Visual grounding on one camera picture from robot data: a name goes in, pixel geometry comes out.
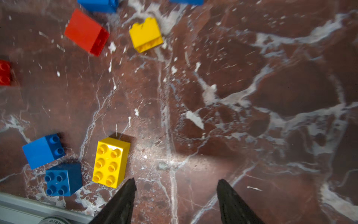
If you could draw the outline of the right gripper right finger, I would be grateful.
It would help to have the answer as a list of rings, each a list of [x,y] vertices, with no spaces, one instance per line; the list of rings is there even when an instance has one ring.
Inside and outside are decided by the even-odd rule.
[[[224,179],[218,181],[217,197],[223,224],[264,224]]]

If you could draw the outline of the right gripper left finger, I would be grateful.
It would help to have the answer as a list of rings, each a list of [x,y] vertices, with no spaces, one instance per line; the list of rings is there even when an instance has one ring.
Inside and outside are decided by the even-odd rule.
[[[130,224],[136,190],[135,179],[127,180],[90,224]]]

